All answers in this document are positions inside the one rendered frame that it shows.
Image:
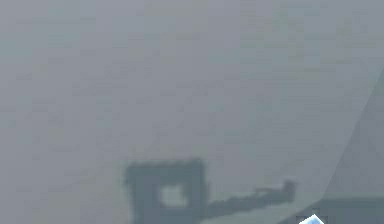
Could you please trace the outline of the white and blue object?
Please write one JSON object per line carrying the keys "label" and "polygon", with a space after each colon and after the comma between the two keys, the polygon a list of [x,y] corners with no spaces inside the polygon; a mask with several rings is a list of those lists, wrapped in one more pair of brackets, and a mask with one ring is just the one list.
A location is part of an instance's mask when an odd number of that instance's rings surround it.
{"label": "white and blue object", "polygon": [[328,224],[327,216],[312,214],[310,216],[297,216],[297,224]]}

